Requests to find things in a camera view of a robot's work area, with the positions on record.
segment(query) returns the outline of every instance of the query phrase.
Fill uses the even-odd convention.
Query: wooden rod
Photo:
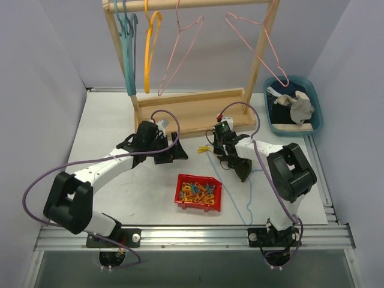
[[[140,107],[146,106],[156,106],[156,105],[168,105],[176,103],[185,103],[193,101],[202,101],[210,99],[222,99],[229,97],[238,97],[243,94],[242,88],[236,89],[226,89],[226,90],[214,90],[214,91],[204,91],[196,92],[190,94],[174,95],[174,96],[162,96],[157,98],[150,99],[141,99],[139,101]]]
[[[123,58],[122,58],[121,40],[120,40],[120,36],[119,36],[118,27],[116,26],[115,17],[113,15],[115,8],[114,8],[113,3],[112,3],[113,8],[112,8],[112,10],[110,9],[109,0],[103,0],[102,4],[103,4],[103,8],[104,8],[104,13],[106,15],[107,23],[108,23],[108,28],[109,28],[110,34],[112,36],[113,45],[115,47],[116,54],[117,54],[118,59],[119,59],[122,75],[124,77],[124,62],[123,62]],[[134,111],[136,114],[136,118],[137,118],[136,120],[140,123],[143,121],[143,116],[142,116],[142,110],[140,108],[139,102],[137,100],[136,95],[133,95],[130,98],[131,98],[132,105],[133,105],[133,108],[134,108]]]
[[[259,4],[271,3],[272,0],[182,0],[180,1],[179,8],[196,8],[196,7],[213,7],[213,6],[227,6],[227,5],[244,5],[244,4]],[[176,8],[177,0],[149,0],[148,10],[169,10]],[[140,12],[144,11],[144,1],[127,1],[127,11]],[[115,13],[115,6],[113,3],[109,4],[109,10]],[[118,3],[119,13],[123,13],[124,9],[122,2]]]
[[[280,3],[280,0],[275,0],[275,2],[271,2],[267,7],[267,12],[269,12],[269,16],[264,24],[264,28],[267,31],[268,35],[271,35],[272,26],[275,21],[275,17],[277,14],[277,8]],[[252,97],[253,89],[256,84],[257,77],[259,75],[260,68],[262,66],[262,62],[257,57],[257,55],[263,59],[264,53],[267,45],[269,44],[268,39],[265,35],[264,28],[261,28],[259,39],[257,41],[257,46],[255,49],[255,56],[253,58],[251,73],[248,79],[247,88],[245,89],[243,101],[249,103]],[[248,106],[243,106],[244,114],[248,112]]]

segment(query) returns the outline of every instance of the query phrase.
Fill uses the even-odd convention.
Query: gray wall
[[[20,287],[40,227],[23,212],[22,194],[67,159],[85,89],[37,0],[2,3],[0,39],[0,283]],[[28,199],[36,215],[51,181]]]
[[[87,87],[123,87],[124,80],[101,7],[101,0],[40,0],[59,38]],[[282,0],[272,31],[272,42],[281,66],[289,74],[308,76],[349,0]],[[225,13],[263,20],[266,5],[243,5],[181,10],[183,26],[205,15],[198,40],[169,89],[224,89],[245,86],[252,52],[225,21]],[[151,87],[156,91],[177,36],[175,12],[164,11],[160,38],[152,63]],[[137,87],[143,87],[143,48],[148,24],[139,13]],[[256,46],[258,26],[238,23],[246,39]],[[194,32],[186,32],[174,64],[184,56]],[[266,62],[275,66],[269,48]],[[262,86],[269,71],[262,68],[257,85]]]
[[[352,0],[309,76],[324,116],[316,147],[367,287],[384,282],[383,11],[383,1]]]

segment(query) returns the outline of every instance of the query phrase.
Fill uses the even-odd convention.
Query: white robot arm
[[[214,126],[214,153],[222,161],[227,161],[244,182],[252,170],[252,161],[259,160],[255,152],[254,140],[249,135],[237,135],[231,117],[223,117]],[[256,141],[259,155],[266,156],[269,172],[278,197],[284,203],[290,215],[296,215],[305,195],[316,183],[317,178],[301,148],[289,145],[273,145]],[[292,220],[277,201],[268,222],[276,231],[292,227]]]
[[[136,134],[127,137],[105,156],[108,160],[73,174],[59,173],[44,207],[44,216],[74,234],[82,231],[97,233],[118,241],[121,237],[121,223],[106,214],[93,211],[93,196],[113,178],[145,161],[147,156],[153,157],[155,164],[171,163],[175,159],[188,159],[179,141],[162,153],[153,155],[150,152],[146,153],[168,147],[165,134],[167,124],[167,120],[156,124],[143,121]],[[172,140],[175,141],[177,133],[174,132],[171,135]]]

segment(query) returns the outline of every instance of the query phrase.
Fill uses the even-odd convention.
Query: blue wire hanger
[[[136,35],[138,19],[135,13],[128,18],[127,7],[123,0],[124,18],[121,20],[118,12],[117,1],[113,0],[117,19],[121,26],[122,57],[124,64],[125,86],[129,96],[136,95]]]

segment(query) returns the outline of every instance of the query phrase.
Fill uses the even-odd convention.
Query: wooden rack base
[[[181,137],[196,137],[205,135],[217,123],[216,116],[228,104],[244,100],[244,89],[228,89],[208,92],[197,92],[177,96],[139,100],[143,119],[149,119],[152,112],[158,109],[171,111],[178,118],[181,126]],[[252,110],[244,113],[240,104],[228,108],[224,115],[233,118],[235,127],[242,130],[255,128],[256,117]],[[167,134],[177,131],[177,126],[171,116],[166,113],[156,114],[156,119],[168,119]],[[135,114],[135,126],[138,121]]]

